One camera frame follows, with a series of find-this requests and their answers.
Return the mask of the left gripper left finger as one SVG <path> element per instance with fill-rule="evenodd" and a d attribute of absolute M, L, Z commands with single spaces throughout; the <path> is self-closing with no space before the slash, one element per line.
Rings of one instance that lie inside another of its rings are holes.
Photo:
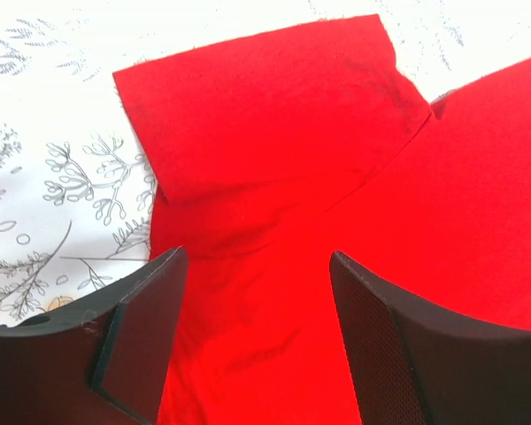
<path fill-rule="evenodd" d="M 172 249 L 131 275 L 0 327 L 0 424 L 153 424 L 186 286 Z"/>

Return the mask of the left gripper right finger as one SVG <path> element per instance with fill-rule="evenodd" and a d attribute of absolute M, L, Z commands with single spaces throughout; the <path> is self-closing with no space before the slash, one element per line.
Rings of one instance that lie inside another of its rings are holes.
<path fill-rule="evenodd" d="M 531 331 L 454 313 L 341 252 L 330 277 L 364 424 L 531 424 Z"/>

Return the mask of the red t shirt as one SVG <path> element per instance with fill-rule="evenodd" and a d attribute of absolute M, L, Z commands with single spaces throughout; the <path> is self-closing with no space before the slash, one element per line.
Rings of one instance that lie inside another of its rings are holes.
<path fill-rule="evenodd" d="M 159 423 L 360 423 L 335 251 L 531 330 L 531 58 L 429 103 L 370 15 L 114 80 L 158 182 L 150 254 L 189 255 Z"/>

